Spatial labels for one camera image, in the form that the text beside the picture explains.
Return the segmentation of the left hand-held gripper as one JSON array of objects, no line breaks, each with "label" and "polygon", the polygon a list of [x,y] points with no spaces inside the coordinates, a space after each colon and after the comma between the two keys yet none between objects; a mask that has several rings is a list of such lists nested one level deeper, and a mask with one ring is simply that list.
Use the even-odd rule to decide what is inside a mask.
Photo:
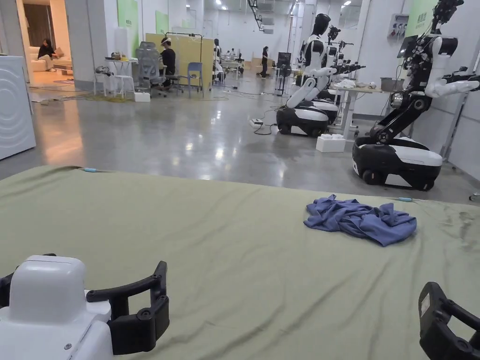
[{"label": "left hand-held gripper", "polygon": [[[152,351],[170,324],[167,263],[139,281],[86,291],[85,264],[34,255],[0,279],[3,360],[111,360]],[[150,306],[129,313],[129,298],[150,293]]]}]

